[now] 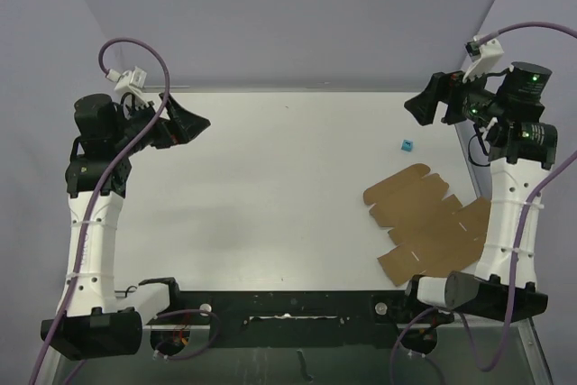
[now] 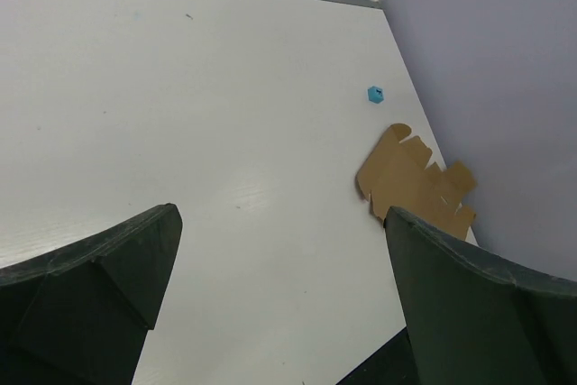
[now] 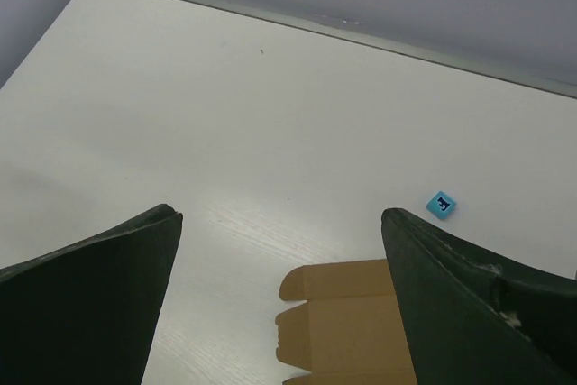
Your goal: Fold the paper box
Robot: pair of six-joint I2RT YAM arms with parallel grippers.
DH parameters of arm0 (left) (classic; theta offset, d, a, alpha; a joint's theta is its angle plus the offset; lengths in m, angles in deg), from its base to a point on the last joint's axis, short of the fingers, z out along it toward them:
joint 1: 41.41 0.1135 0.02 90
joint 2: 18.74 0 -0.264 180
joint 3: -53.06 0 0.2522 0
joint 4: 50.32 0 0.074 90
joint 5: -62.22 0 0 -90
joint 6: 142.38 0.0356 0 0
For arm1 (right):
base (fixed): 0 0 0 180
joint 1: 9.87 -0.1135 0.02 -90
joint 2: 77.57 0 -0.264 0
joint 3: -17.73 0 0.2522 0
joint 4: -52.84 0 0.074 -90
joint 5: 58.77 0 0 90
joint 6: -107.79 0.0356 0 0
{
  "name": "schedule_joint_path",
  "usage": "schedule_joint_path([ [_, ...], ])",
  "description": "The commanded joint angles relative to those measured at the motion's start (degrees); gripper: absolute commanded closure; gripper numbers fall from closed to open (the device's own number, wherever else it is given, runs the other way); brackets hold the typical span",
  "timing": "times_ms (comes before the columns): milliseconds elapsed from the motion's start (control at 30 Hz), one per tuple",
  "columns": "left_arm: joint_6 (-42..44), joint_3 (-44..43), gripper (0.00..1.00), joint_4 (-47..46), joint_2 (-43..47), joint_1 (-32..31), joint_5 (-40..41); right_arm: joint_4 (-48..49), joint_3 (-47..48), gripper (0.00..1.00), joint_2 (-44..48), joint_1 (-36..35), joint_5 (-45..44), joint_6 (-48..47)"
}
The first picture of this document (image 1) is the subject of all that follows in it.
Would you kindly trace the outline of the brown cardboard box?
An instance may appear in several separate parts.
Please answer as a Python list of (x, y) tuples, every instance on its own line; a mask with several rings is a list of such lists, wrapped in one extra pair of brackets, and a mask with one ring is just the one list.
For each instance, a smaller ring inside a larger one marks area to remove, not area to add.
[(416, 275), (446, 278), (481, 257), (490, 201), (479, 197), (465, 206), (448, 191), (439, 174), (418, 163), (363, 192), (369, 214), (394, 244), (378, 262), (395, 286)]

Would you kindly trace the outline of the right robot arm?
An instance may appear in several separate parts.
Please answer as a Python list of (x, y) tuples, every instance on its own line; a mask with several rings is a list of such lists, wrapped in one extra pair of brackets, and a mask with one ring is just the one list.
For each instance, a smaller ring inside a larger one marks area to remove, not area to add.
[(555, 165), (558, 132), (541, 122), (541, 96), (552, 72), (514, 62), (498, 73), (496, 92), (489, 74), (468, 79), (464, 72), (437, 72), (405, 108), (426, 126), (438, 104), (444, 124), (474, 123), (488, 144), (492, 193), (488, 229), (474, 273), (453, 271), (446, 278), (414, 276), (400, 300), (402, 313), (418, 321), (433, 307), (513, 323), (545, 312), (547, 295), (536, 288), (536, 226), (541, 191)]

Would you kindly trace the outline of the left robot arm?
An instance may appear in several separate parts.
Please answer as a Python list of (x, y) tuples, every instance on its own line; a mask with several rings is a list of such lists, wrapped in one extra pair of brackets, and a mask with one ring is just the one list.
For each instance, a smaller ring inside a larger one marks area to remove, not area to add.
[[(114, 251), (118, 220), (132, 165), (130, 154), (186, 144), (210, 122), (183, 108), (173, 97), (167, 117), (157, 117), (151, 103), (140, 105), (126, 93), (120, 102), (107, 94), (81, 97), (65, 173), (71, 237), (69, 265), (59, 319), (41, 324), (41, 339), (71, 361), (138, 352), (145, 325), (156, 317), (171, 323), (183, 311), (179, 285), (172, 277), (141, 281), (123, 299), (114, 289)], [(122, 149), (140, 131), (129, 154)]]

